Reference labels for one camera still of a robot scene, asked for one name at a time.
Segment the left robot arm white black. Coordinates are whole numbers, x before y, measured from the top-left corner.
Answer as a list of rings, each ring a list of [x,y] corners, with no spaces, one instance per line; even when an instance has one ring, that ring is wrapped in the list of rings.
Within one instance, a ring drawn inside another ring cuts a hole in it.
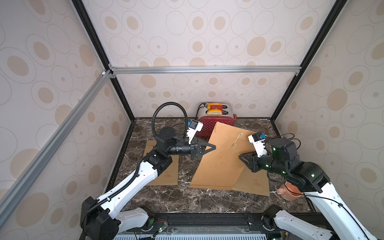
[[[155,137],[156,145],[138,162],[134,172],[97,199],[89,197],[84,200],[80,226],[87,237],[92,240],[112,240],[127,230],[152,228],[154,218],[149,211],[136,208],[124,212],[123,207],[171,165],[173,156],[202,157],[216,148],[205,141],[193,140],[203,128],[201,122],[193,120],[187,126],[187,140],[177,136],[172,127],[162,128]]]

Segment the brown file envelope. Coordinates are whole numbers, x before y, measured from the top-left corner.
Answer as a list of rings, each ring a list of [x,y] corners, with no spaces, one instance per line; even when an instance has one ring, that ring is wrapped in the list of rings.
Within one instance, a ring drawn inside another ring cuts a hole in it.
[[[232,190],[269,197],[270,184],[267,177],[267,171],[260,170],[253,173],[250,169],[245,167]]]
[[[148,140],[144,150],[146,156],[156,145],[155,140]],[[173,186],[178,185],[179,156],[171,155],[172,163],[156,179],[152,180],[147,186]]]
[[[246,167],[239,155],[253,152],[248,136],[255,132],[216,123],[209,143],[216,149],[203,156],[190,188],[232,190]]]

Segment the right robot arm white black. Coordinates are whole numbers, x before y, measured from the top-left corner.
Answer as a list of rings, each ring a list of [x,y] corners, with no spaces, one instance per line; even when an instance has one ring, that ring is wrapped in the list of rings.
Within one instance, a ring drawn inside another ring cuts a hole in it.
[[[253,134],[248,139],[255,151],[240,155],[240,160],[253,173],[265,170],[280,175],[285,183],[297,187],[296,194],[310,199],[332,226],[332,230],[321,229],[293,216],[277,205],[271,205],[261,217],[264,229],[267,231],[281,229],[302,240],[375,239],[340,198],[323,169],[315,163],[300,160],[294,139],[271,139],[270,152],[266,150],[264,135]]]

